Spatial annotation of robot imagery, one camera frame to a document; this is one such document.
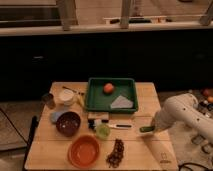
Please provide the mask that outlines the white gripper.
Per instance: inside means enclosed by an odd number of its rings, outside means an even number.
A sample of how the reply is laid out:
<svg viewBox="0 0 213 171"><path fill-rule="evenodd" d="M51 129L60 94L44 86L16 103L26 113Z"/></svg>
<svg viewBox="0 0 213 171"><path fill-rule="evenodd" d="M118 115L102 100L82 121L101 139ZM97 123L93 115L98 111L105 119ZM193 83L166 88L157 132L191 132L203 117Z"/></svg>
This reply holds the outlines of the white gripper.
<svg viewBox="0 0 213 171"><path fill-rule="evenodd" d="M156 113L152 118L151 125L154 127L154 132L161 132L165 130L165 124L159 113Z"/></svg>

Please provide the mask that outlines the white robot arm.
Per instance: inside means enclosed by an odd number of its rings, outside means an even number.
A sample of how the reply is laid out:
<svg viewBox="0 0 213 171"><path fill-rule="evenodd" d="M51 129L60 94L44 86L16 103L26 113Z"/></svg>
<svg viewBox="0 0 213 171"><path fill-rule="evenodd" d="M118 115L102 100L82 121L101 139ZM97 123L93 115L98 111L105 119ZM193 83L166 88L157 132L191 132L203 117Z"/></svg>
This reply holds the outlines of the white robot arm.
<svg viewBox="0 0 213 171"><path fill-rule="evenodd" d="M213 119L198 111L198 100L193 94L167 98L163 107L154 115L152 125L155 132L161 132L172 127L176 121L186 123L213 144Z"/></svg>

